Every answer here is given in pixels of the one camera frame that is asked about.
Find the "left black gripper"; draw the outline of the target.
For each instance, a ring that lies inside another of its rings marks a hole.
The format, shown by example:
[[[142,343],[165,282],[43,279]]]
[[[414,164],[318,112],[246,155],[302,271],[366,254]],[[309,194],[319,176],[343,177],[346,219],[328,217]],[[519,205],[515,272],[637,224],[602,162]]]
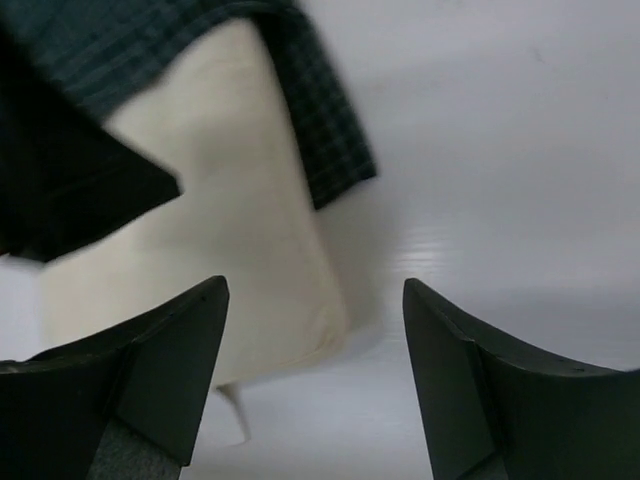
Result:
[[[181,194],[46,81],[1,32],[1,252],[48,263]]]

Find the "cream pillow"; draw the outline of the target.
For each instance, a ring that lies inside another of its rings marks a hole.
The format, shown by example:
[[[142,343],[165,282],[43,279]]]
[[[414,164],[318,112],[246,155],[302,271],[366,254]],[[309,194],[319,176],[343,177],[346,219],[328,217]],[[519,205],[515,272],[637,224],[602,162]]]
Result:
[[[214,173],[206,198],[182,194],[41,274],[47,339],[67,343],[222,275],[230,302],[214,381],[313,363],[343,343],[348,316],[309,197],[248,191]]]

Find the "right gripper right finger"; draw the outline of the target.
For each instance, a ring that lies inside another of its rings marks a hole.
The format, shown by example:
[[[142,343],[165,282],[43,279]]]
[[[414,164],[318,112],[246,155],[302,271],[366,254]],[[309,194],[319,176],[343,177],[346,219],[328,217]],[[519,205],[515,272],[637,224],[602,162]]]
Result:
[[[635,479],[639,374],[563,357],[417,279],[403,318],[437,479]]]

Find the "dark plaid pillowcase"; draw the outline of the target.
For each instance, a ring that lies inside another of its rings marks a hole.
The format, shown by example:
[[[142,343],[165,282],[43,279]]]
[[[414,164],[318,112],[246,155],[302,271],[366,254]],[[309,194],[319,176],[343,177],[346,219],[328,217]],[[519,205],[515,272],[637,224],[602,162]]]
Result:
[[[5,1],[4,45],[86,115],[176,169],[316,209],[377,174],[358,116],[294,1]]]

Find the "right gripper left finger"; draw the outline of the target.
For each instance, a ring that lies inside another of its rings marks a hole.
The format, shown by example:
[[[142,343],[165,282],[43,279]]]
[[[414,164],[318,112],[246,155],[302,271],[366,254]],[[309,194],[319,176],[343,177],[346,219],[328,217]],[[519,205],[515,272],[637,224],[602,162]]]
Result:
[[[5,479],[176,479],[192,459],[229,291],[211,277],[130,320],[1,365]]]

